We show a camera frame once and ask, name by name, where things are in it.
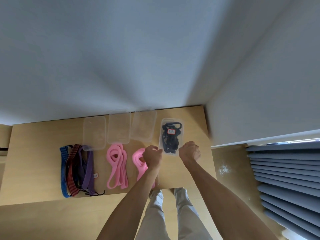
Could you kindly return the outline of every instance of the white pants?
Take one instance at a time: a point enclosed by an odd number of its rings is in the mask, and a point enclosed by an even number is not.
[[[199,215],[191,204],[184,188],[174,189],[178,212],[178,239],[212,240]],[[161,190],[154,190],[146,214],[141,222],[136,240],[170,240],[162,210],[163,195]]]

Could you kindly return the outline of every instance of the black cable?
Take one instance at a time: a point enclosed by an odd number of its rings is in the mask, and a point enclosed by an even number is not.
[[[162,145],[165,153],[176,153],[179,146],[178,136],[181,134],[182,124],[180,122],[169,122],[162,126]]]

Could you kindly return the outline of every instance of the white label with red border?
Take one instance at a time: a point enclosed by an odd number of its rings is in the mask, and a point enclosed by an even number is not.
[[[175,135],[175,134],[176,134],[176,130],[175,130],[175,129],[168,129],[168,130],[167,130],[167,133],[168,133],[169,135]]]

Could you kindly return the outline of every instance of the pink resistance band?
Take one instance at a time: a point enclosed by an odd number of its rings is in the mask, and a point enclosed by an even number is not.
[[[134,165],[137,167],[139,174],[138,174],[138,178],[137,181],[142,177],[142,175],[144,174],[144,172],[148,169],[148,166],[146,164],[146,162],[142,162],[140,161],[140,157],[142,157],[142,153],[144,153],[144,149],[145,148],[140,148],[138,151],[136,151],[133,155],[132,155],[132,161],[134,163]]]
[[[110,178],[106,184],[109,189],[121,186],[121,189],[128,187],[128,178],[126,172],[127,153],[122,144],[112,144],[106,153],[106,160],[112,166]],[[114,176],[114,186],[110,186],[110,181]]]

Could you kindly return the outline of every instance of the hand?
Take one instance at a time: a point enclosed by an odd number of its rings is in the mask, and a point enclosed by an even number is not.
[[[201,156],[199,147],[193,142],[189,141],[179,148],[179,157],[183,163],[190,161],[198,161]]]
[[[160,169],[162,161],[162,149],[159,150],[155,145],[150,145],[146,147],[142,157],[149,169]]]

